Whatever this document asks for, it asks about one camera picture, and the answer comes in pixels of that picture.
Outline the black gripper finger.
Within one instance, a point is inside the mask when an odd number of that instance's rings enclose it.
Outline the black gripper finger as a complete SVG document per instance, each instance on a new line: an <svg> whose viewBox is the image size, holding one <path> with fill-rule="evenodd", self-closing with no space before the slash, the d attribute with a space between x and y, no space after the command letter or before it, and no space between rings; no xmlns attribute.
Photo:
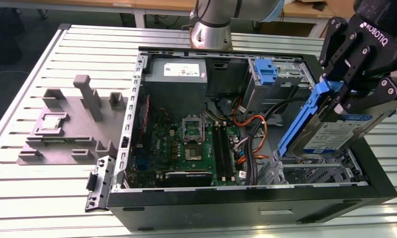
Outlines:
<svg viewBox="0 0 397 238"><path fill-rule="evenodd" d="M363 33L358 26L341 17L327 21L318 62L322 67L321 79L349 82L359 71L365 56Z"/></svg>
<svg viewBox="0 0 397 238"><path fill-rule="evenodd" d="M346 98L338 104L345 113L363 113L369 110L386 112L397 109L397 78L381 78L370 95Z"/></svg>

